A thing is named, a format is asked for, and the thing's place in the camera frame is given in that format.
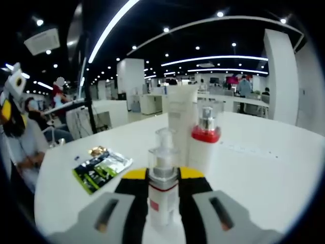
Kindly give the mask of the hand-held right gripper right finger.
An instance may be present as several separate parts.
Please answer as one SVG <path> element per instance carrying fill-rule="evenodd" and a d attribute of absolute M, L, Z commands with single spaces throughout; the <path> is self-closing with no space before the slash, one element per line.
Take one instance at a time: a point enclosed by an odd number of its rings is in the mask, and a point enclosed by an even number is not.
<path fill-rule="evenodd" d="M 178 173 L 186 243 L 280 243 L 281 233 L 254 224 L 248 209 L 213 190 L 202 172 L 183 166 Z"/>

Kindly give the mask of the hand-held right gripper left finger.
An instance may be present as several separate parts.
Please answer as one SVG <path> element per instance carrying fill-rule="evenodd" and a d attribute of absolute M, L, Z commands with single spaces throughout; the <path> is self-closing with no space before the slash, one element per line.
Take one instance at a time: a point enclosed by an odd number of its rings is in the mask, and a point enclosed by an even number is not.
<path fill-rule="evenodd" d="M 66 231 L 48 236 L 51 243 L 142 243 L 148 214 L 148 169 L 127 172 L 113 193 L 84 207 Z"/>

